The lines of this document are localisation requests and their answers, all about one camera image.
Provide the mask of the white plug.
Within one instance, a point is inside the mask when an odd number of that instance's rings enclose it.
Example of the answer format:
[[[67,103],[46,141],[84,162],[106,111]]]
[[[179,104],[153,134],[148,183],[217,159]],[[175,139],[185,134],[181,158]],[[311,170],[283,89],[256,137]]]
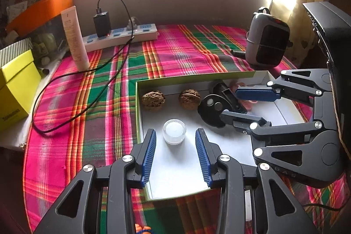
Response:
[[[132,31],[132,30],[136,30],[136,29],[137,29],[136,18],[135,17],[131,17],[129,19],[128,24],[127,24],[127,30],[128,31]]]

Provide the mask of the brown walnut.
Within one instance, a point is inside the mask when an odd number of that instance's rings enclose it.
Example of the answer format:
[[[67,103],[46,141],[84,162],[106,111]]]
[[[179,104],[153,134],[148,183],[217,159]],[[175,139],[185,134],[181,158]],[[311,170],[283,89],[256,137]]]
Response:
[[[141,98],[141,103],[149,111],[158,111],[165,104],[165,96],[160,91],[150,91]]]
[[[179,104],[182,108],[192,111],[196,110],[201,102],[201,95],[193,89],[183,90],[179,95]]]

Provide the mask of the black round disc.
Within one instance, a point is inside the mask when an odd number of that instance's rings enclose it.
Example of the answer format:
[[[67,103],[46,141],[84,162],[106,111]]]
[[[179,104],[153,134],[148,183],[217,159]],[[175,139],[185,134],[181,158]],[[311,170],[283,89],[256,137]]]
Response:
[[[205,96],[197,107],[197,112],[202,120],[216,128],[223,128],[226,125],[220,118],[224,110],[232,111],[233,107],[228,100],[216,94]]]

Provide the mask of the pink clip with dial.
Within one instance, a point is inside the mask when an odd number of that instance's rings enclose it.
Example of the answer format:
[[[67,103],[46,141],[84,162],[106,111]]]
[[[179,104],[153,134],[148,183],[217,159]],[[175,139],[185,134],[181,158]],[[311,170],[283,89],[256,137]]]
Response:
[[[250,112],[255,104],[257,104],[257,100],[253,100],[244,94],[242,91],[237,93],[238,88],[245,87],[246,84],[244,82],[235,82],[232,81],[229,85],[230,90],[234,93],[238,102],[248,111]]]

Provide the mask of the yellow box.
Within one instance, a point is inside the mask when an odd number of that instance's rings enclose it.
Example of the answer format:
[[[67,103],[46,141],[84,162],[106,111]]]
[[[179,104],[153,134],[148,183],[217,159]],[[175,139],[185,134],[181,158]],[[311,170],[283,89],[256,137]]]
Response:
[[[1,131],[28,117],[40,81],[31,50],[1,66]]]

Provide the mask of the open white green box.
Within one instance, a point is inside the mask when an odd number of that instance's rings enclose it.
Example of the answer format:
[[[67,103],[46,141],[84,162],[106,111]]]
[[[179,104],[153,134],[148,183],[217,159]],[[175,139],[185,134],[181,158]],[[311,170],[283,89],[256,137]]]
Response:
[[[210,83],[223,80],[228,86],[242,82],[247,86],[264,85],[272,79],[267,71],[228,72],[218,74],[187,75],[179,77],[156,78],[136,83],[136,126],[137,141],[142,142],[148,129],[156,132],[156,149],[146,184],[146,198],[165,200],[196,194],[208,190],[203,180],[201,166],[195,146],[195,133],[203,128],[208,139],[220,146],[223,153],[238,162],[254,166],[251,138],[237,132],[233,127],[215,128],[207,125],[197,111],[187,111],[179,104],[179,94],[193,88],[202,97],[209,94]],[[141,103],[141,97],[148,91],[161,91],[165,98],[163,107],[148,111]],[[185,139],[179,145],[169,145],[163,138],[164,123],[170,119],[181,120],[186,127]]]

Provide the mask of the white power strip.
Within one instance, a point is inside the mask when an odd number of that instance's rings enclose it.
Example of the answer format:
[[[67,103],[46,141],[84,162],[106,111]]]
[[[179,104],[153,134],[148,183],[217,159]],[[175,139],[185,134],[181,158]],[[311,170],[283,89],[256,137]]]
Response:
[[[158,39],[158,30],[155,24],[138,25],[133,32],[134,39],[132,43],[151,41]],[[89,35],[83,38],[86,52],[110,48],[119,45],[125,45],[131,38],[131,30],[126,27],[114,29],[107,36],[99,38],[97,34]]]

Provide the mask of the black rectangular device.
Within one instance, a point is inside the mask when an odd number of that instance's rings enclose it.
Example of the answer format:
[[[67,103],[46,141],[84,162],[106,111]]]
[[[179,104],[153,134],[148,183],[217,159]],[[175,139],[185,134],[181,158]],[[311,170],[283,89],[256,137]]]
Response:
[[[239,102],[229,86],[223,81],[214,81],[212,83],[211,91],[214,94],[221,96],[229,103],[230,107],[225,107],[225,109],[237,113],[247,113],[247,109]]]

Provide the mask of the plaid pink green tablecloth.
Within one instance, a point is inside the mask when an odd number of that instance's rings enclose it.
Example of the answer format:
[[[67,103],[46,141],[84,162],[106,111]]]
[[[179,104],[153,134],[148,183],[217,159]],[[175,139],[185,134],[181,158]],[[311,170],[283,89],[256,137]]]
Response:
[[[122,71],[85,114],[46,136],[30,128],[23,191],[31,232],[76,173],[86,164],[105,166],[129,154],[136,138],[136,81],[213,72],[251,71],[230,50],[244,50],[246,31],[219,25],[159,25],[158,39],[133,43]],[[100,70],[63,77],[45,89],[35,125],[51,129],[78,115],[114,76],[128,48]],[[324,189],[282,177],[303,204],[339,208],[350,198],[346,176]],[[155,233],[215,233],[218,190],[161,202],[132,191],[134,219]]]

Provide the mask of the cream lotion tube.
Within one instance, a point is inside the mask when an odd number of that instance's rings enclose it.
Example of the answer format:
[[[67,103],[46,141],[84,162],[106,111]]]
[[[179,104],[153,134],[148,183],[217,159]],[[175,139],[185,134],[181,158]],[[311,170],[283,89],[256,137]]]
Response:
[[[72,6],[63,10],[61,12],[61,19],[74,63],[78,71],[87,71],[90,62],[83,43],[76,7]]]

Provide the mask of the black charger adapter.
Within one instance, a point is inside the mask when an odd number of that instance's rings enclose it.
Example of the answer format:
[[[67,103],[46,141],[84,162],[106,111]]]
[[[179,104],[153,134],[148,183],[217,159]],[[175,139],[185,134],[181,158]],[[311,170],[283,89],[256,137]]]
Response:
[[[110,34],[111,23],[108,12],[96,14],[93,18],[93,21],[98,38],[102,38]]]

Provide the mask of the orange lid storage bin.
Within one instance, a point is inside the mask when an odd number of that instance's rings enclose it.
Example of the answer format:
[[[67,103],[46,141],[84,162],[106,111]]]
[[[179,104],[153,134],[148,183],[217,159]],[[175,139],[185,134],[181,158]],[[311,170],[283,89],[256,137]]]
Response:
[[[72,6],[73,0],[40,0],[11,21],[6,32],[15,31],[22,38]]]

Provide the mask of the grey black mini heater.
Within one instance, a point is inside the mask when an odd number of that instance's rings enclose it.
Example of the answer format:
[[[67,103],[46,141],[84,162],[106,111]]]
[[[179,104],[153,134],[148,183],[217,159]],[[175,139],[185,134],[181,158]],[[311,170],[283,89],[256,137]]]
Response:
[[[273,68],[280,64],[288,46],[290,28],[261,7],[253,13],[246,36],[245,59],[253,66]]]

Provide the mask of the small translucent round jar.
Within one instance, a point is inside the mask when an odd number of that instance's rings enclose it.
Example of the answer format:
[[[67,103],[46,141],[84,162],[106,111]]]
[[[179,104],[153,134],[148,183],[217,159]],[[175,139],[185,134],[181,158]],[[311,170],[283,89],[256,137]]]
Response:
[[[186,126],[179,119],[170,119],[162,127],[162,136],[169,145],[181,144],[186,135]]]

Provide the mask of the striped white box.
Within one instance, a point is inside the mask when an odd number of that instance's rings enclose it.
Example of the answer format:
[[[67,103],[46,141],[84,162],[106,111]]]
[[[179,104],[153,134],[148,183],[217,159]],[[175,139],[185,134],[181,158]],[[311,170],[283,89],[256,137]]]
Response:
[[[8,64],[11,60],[15,59],[24,52],[32,49],[33,44],[30,38],[17,41],[2,50],[0,50],[0,67]]]

